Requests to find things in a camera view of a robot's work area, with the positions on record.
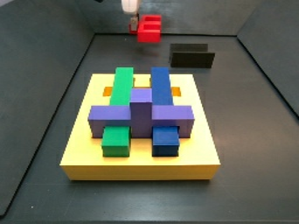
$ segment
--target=purple block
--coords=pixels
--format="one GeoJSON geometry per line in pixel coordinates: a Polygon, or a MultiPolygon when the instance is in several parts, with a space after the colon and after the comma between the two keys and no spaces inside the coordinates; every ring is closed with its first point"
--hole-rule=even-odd
{"type": "Polygon", "coordinates": [[[192,137],[193,106],[154,105],[154,126],[180,126],[180,137],[192,137]]]}
{"type": "Polygon", "coordinates": [[[133,137],[153,136],[153,106],[153,89],[133,88],[130,102],[133,137]]]}
{"type": "Polygon", "coordinates": [[[89,126],[93,137],[102,138],[106,126],[130,126],[130,106],[91,106],[89,126]]]}

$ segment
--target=stacked blocks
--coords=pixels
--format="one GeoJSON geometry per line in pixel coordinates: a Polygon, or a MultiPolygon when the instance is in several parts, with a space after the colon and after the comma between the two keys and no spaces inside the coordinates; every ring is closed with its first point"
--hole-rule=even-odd
{"type": "Polygon", "coordinates": [[[139,21],[138,42],[158,43],[162,41],[162,15],[143,15],[139,21]]]}
{"type": "Polygon", "coordinates": [[[105,157],[130,156],[130,137],[153,138],[154,157],[178,157],[180,137],[192,137],[192,106],[176,106],[168,67],[154,67],[153,88],[133,88],[134,68],[118,68],[110,106],[91,106],[93,137],[105,157]]]}

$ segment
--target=gray wall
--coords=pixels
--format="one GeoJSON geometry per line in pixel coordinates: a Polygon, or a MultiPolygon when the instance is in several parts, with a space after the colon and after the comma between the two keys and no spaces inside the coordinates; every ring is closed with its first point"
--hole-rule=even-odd
{"type": "MultiPolygon", "coordinates": [[[[129,33],[121,0],[77,0],[97,33],[129,33]]],[[[141,15],[164,15],[164,33],[238,35],[265,0],[143,0],[141,15]]]]}
{"type": "Polygon", "coordinates": [[[238,38],[299,115],[299,1],[265,1],[238,38]]]}
{"type": "Polygon", "coordinates": [[[0,215],[93,37],[73,0],[15,0],[0,8],[0,215]]]}

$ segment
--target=black block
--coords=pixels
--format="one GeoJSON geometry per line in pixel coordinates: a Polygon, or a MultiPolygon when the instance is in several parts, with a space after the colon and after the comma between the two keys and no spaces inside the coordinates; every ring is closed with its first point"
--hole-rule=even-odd
{"type": "Polygon", "coordinates": [[[172,44],[172,67],[212,68],[214,57],[208,44],[172,44]]]}

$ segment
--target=toy block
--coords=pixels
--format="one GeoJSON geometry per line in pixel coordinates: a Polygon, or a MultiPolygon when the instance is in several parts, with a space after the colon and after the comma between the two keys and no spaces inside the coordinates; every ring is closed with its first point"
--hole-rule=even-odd
{"type": "Polygon", "coordinates": [[[103,157],[130,157],[130,127],[107,126],[105,128],[102,149],[103,157]]]}
{"type": "MultiPolygon", "coordinates": [[[[149,83],[150,74],[135,74],[135,78],[149,83]]],[[[182,97],[173,99],[174,105],[186,105],[188,102],[197,118],[192,138],[181,139],[181,156],[153,157],[153,139],[131,138],[130,157],[103,157],[103,150],[99,148],[103,139],[91,138],[87,118],[91,105],[109,105],[110,99],[102,92],[105,87],[113,87],[114,79],[113,73],[98,73],[91,76],[61,161],[61,168],[69,178],[71,180],[213,179],[221,167],[221,160],[192,74],[172,74],[173,84],[182,89],[182,97]]]]}
{"type": "Polygon", "coordinates": [[[130,126],[130,106],[91,106],[89,125],[93,137],[103,137],[106,126],[130,126]]]}
{"type": "Polygon", "coordinates": [[[134,68],[118,67],[110,105],[130,105],[130,95],[133,86],[134,68]]]}
{"type": "Polygon", "coordinates": [[[181,139],[178,127],[154,127],[154,157],[178,157],[181,139]]]}
{"type": "Polygon", "coordinates": [[[139,21],[138,42],[158,43],[162,41],[162,15],[143,15],[139,21]]]}
{"type": "Polygon", "coordinates": [[[154,126],[178,126],[180,136],[192,137],[194,125],[193,106],[154,105],[154,126]]]}
{"type": "Polygon", "coordinates": [[[173,87],[173,96],[184,96],[182,89],[180,87],[173,87]]]}
{"type": "Polygon", "coordinates": [[[113,94],[113,87],[106,87],[105,92],[103,92],[103,96],[111,96],[111,94],[113,94]]]}
{"type": "Polygon", "coordinates": [[[172,67],[212,68],[214,57],[208,44],[172,44],[172,67]]]}
{"type": "Polygon", "coordinates": [[[153,67],[154,105],[174,105],[170,71],[168,67],[153,67]]]}
{"type": "Polygon", "coordinates": [[[133,88],[130,102],[133,137],[153,136],[153,106],[153,89],[133,88]]]}

